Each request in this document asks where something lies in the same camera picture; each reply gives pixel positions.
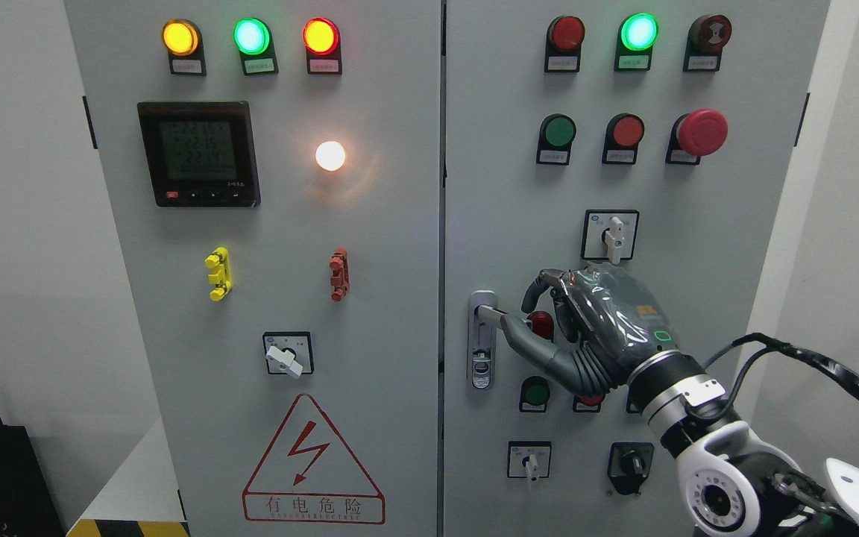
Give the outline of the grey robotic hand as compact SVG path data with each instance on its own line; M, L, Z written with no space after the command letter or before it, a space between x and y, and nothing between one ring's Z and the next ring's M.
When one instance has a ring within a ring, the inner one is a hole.
M500 327L516 354L573 395L605 395L629 383L642 364L681 354L655 297L620 266L542 269L524 295L523 312L531 313L545 290L572 350L540 339L512 314L501 317Z

